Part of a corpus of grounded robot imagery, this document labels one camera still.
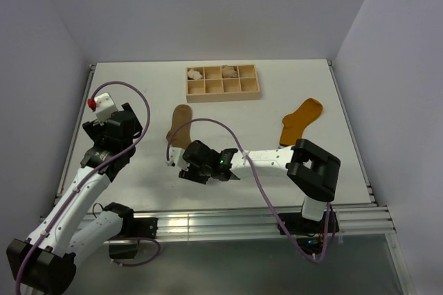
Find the black cable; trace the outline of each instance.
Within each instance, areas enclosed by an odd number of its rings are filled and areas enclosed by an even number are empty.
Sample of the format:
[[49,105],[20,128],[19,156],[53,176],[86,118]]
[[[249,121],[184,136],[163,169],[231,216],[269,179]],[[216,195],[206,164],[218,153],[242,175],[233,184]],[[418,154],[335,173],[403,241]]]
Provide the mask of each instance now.
[[97,215],[96,215],[96,213],[94,212],[94,208],[96,207],[96,205],[99,205],[99,206],[102,208],[102,212],[103,212],[103,210],[104,210],[105,208],[104,208],[103,205],[100,204],[100,203],[95,203],[95,204],[92,206],[92,215],[97,219]]

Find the gray floor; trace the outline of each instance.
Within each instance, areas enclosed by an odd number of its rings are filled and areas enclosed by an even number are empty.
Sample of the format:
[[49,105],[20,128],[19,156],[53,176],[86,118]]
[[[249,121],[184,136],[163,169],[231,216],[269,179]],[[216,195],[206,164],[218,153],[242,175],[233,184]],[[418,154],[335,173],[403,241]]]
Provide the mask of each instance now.
[[335,242],[320,265],[304,261],[286,239],[165,243],[142,267],[109,264],[103,247],[65,294],[401,294],[392,266],[382,235]]

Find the balled-up sock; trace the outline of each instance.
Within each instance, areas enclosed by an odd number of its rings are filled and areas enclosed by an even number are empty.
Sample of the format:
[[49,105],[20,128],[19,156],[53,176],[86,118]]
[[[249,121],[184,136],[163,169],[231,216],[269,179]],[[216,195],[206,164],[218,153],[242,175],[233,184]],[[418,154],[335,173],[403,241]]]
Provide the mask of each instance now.
[[[169,141],[171,135],[177,128],[185,122],[192,120],[192,109],[188,105],[178,105],[174,109],[172,114],[171,130],[166,134],[166,139]],[[191,144],[190,138],[191,124],[182,127],[174,136],[171,142],[171,146],[174,148],[186,149]]]
[[323,106],[315,99],[307,99],[295,110],[283,118],[283,131],[280,137],[281,146],[295,145],[302,138],[305,128],[314,122],[321,114]]

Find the cable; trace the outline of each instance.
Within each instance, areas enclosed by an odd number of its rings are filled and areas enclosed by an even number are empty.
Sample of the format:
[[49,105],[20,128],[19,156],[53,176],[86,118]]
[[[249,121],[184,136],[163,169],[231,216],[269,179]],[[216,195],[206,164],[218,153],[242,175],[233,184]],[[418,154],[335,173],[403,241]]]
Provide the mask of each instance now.
[[96,213],[94,212],[94,208],[96,207],[96,205],[99,205],[99,207],[102,208],[102,212],[103,212],[103,210],[104,210],[105,208],[104,208],[103,205],[100,204],[100,203],[95,203],[95,204],[92,206],[92,215],[97,219],[97,215],[96,215]]
[[272,205],[271,201],[269,200],[268,196],[266,195],[263,186],[260,182],[260,179],[258,177],[258,173],[257,170],[255,169],[254,163],[252,162],[251,158],[249,157],[248,154],[244,153],[244,149],[242,147],[242,145],[240,144],[237,136],[234,134],[234,132],[225,124],[219,122],[218,120],[213,120],[211,118],[196,118],[194,120],[189,120],[188,122],[183,123],[182,125],[180,125],[175,131],[174,133],[171,135],[170,140],[168,141],[168,146],[166,147],[166,160],[169,161],[169,149],[171,146],[171,142],[172,139],[174,138],[175,134],[184,126],[189,125],[193,122],[212,122],[215,124],[218,124],[220,126],[222,126],[224,129],[226,129],[230,135],[234,138],[235,143],[237,144],[237,147],[239,149],[239,151],[246,157],[246,160],[249,162],[249,165],[251,166],[251,170],[254,176],[254,180],[257,184],[258,190],[260,191],[260,193],[262,194],[262,197],[264,199],[264,201],[266,202],[267,206],[269,207],[269,210],[271,210],[271,213],[273,214],[275,220],[277,221],[278,225],[280,226],[280,228],[283,230],[284,234],[288,237],[289,241],[291,241],[292,245],[295,246],[295,248],[297,249],[298,253],[305,258],[306,260],[313,262],[313,263],[320,263],[325,259],[326,256],[326,249],[328,247],[328,241],[327,241],[327,234],[328,234],[328,226],[329,226],[329,216],[330,213],[332,212],[332,214],[334,214],[334,210],[332,208],[332,205],[330,203],[327,203],[326,205],[326,218],[325,218],[325,228],[323,229],[323,238],[324,238],[324,243],[323,243],[323,248],[321,251],[320,256],[317,258],[314,258],[311,255],[306,254],[298,245],[297,240],[295,239],[295,237],[292,236],[292,234],[290,234],[290,232],[288,231],[288,229],[286,228],[286,226],[284,225],[283,221],[280,219],[280,217],[278,216],[277,211],[275,210],[274,206]]
[[146,125],[143,128],[143,131],[141,132],[141,135],[127,148],[125,148],[122,152],[114,155],[112,158],[106,160],[105,162],[101,163],[100,165],[98,165],[96,168],[94,168],[93,170],[91,170],[89,172],[88,175],[86,175],[82,181],[80,181],[80,183],[78,184],[77,191],[72,191],[71,194],[68,196],[68,198],[66,199],[66,201],[63,203],[63,205],[60,207],[60,209],[58,210],[58,212],[54,215],[53,219],[48,223],[48,226],[45,228],[45,232],[46,235],[41,235],[37,241],[35,241],[34,245],[31,247],[31,249],[29,250],[29,252],[26,254],[25,258],[23,259],[23,262],[20,265],[19,271],[17,272],[17,277],[15,279],[15,293],[16,295],[21,295],[20,292],[20,284],[21,284],[21,279],[23,278],[24,275],[24,270],[26,268],[26,265],[28,264],[30,257],[32,256],[32,254],[34,253],[35,250],[37,250],[37,248],[39,247],[39,245],[43,242],[43,240],[45,239],[45,237],[47,236],[47,234],[52,230],[52,228],[55,226],[55,224],[57,223],[57,221],[59,220],[59,218],[62,216],[63,212],[67,209],[67,207],[69,206],[69,204],[72,202],[72,200],[74,199],[75,195],[78,194],[78,192],[80,192],[80,190],[82,189],[82,187],[85,185],[86,182],[88,182],[88,180],[95,174],[97,173],[100,169],[106,167],[107,165],[109,165],[111,162],[114,162],[116,159],[120,158],[122,155],[128,153],[130,150],[132,150],[145,136],[146,132],[147,132],[147,128],[150,126],[150,121],[151,121],[151,109],[150,109],[150,105],[148,103],[148,101],[146,100],[145,96],[134,86],[128,84],[127,82],[121,82],[121,81],[117,81],[117,80],[113,80],[111,82],[106,82],[104,84],[101,84],[99,87],[97,87],[97,89],[92,93],[91,95],[91,99],[93,100],[94,97],[97,95],[97,93],[106,86],[109,85],[113,85],[113,84],[119,84],[119,85],[123,85],[126,87],[129,87],[130,89],[132,89],[133,91],[135,91],[143,100],[143,102],[145,103],[146,106],[146,112],[147,112],[147,119],[146,119]]
[[147,260],[144,260],[142,262],[135,262],[135,263],[129,264],[127,262],[120,262],[118,260],[112,260],[112,262],[116,263],[117,265],[120,265],[123,267],[137,267],[137,266],[145,265],[145,264],[153,261],[160,254],[161,245],[153,238],[125,238],[125,240],[137,240],[137,243],[140,243],[140,241],[144,241],[144,240],[150,241],[157,246],[157,251],[155,251],[154,255],[152,255],[151,258],[148,258]]

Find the red object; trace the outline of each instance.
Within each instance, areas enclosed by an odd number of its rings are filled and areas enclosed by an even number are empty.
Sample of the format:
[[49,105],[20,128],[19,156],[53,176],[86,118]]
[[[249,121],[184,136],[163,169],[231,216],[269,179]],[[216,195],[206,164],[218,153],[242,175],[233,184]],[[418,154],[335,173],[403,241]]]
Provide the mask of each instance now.
[[94,99],[88,99],[88,107],[91,108],[92,110],[96,110],[97,103],[95,102]]

